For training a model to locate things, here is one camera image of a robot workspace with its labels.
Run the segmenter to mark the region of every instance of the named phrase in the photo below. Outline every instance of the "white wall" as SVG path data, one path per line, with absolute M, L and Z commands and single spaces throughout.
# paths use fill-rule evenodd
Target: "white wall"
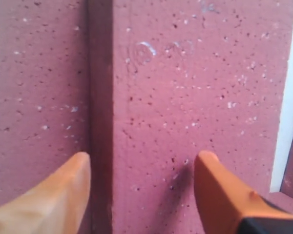
M 293 139 L 293 35 L 288 73 L 281 107 L 277 146 L 272 168 L 270 192 L 279 192 Z

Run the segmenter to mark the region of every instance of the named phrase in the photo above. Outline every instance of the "white surface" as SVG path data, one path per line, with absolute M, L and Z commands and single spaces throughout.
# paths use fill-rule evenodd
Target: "white surface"
M 280 114 L 270 192 L 279 192 L 293 139 L 293 35 Z

